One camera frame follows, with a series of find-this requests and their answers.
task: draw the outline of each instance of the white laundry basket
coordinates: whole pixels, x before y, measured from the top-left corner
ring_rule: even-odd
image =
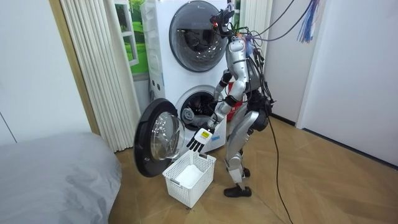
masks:
[[[213,181],[216,158],[188,150],[163,171],[169,195],[192,208]]]

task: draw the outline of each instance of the gray blanket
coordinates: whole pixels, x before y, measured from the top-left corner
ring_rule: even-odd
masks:
[[[119,161],[92,133],[0,147],[0,223],[107,223]]]

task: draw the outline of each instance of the white robot glove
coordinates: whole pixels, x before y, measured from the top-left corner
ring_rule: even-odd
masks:
[[[203,124],[201,128],[193,135],[191,141],[189,141],[187,144],[189,150],[200,152],[210,141],[214,131],[214,128],[208,127],[207,123]]]

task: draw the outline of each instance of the wooden floor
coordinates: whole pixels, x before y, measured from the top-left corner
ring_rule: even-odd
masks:
[[[397,224],[398,172],[359,154],[272,120],[280,149],[279,185],[295,224]],[[162,176],[137,172],[132,151],[116,154],[123,177],[109,222],[116,223],[289,223],[275,186],[276,153],[271,129],[252,135],[244,148],[250,198],[226,198],[233,187],[217,158],[214,182],[189,210],[167,194]]]

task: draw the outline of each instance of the humanoid robot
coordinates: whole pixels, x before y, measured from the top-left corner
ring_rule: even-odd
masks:
[[[223,38],[228,38],[226,48],[226,61],[228,69],[214,92],[214,100],[219,103],[221,92],[227,86],[232,77],[235,82],[229,95],[214,110],[209,120],[202,124],[201,128],[187,144],[193,151],[200,152],[204,145],[211,139],[215,127],[231,111],[232,107],[243,100],[244,95],[248,100],[235,112],[227,135],[228,147],[226,149],[225,164],[232,177],[235,187],[224,190],[227,197],[250,197],[251,189],[243,183],[243,178],[250,176],[249,169],[243,166],[243,146],[247,143],[254,131],[262,131],[268,125],[268,115],[271,113],[273,100],[268,99],[264,91],[264,77],[260,72],[264,64],[264,58],[257,49],[248,46],[250,35],[240,36],[232,30],[228,30],[228,21],[233,16],[232,4],[229,3],[225,10],[221,10],[210,19],[218,28]]]

